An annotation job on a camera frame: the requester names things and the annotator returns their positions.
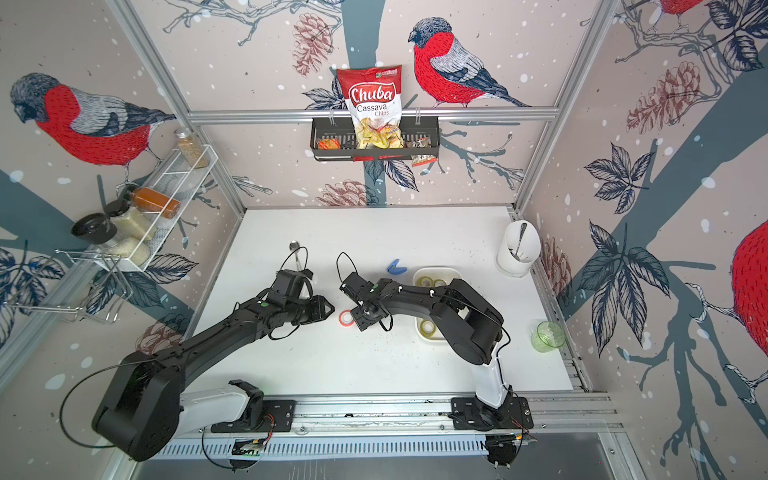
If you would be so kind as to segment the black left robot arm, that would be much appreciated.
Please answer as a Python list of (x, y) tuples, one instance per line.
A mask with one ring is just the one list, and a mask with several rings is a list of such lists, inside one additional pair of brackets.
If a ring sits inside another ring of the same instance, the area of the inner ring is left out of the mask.
[(230, 354), (284, 324), (321, 322), (334, 311), (321, 295), (278, 304), (260, 294), (176, 347), (130, 354), (117, 365), (92, 428), (136, 461), (152, 458), (176, 436), (203, 427), (270, 432), (277, 417), (266, 412), (263, 392), (251, 383), (232, 380), (192, 395), (186, 388)]

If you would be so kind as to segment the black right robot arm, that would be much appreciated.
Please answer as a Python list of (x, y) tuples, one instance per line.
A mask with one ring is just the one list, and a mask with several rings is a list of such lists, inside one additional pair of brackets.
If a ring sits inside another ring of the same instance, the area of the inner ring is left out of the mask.
[(396, 315), (432, 321), (453, 352), (473, 366), (476, 399), (493, 409), (507, 399), (496, 359), (503, 316), (466, 281), (419, 287), (387, 278), (371, 282), (352, 272), (340, 290), (355, 304), (351, 315), (361, 331)]

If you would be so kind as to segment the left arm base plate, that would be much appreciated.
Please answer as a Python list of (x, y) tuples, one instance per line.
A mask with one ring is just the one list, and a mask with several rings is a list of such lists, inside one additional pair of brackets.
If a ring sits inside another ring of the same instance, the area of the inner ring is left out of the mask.
[(212, 433), (287, 433), (292, 429), (295, 400), (261, 400), (246, 407), (240, 418), (210, 427)]

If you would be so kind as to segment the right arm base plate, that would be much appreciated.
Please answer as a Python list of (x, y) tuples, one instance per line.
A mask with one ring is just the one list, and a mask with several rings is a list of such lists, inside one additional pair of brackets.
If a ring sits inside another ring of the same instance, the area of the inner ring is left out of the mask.
[(517, 395), (508, 396), (498, 408), (493, 408), (477, 397), (455, 397), (447, 416), (456, 430), (522, 429), (528, 431), (534, 422), (528, 400)]

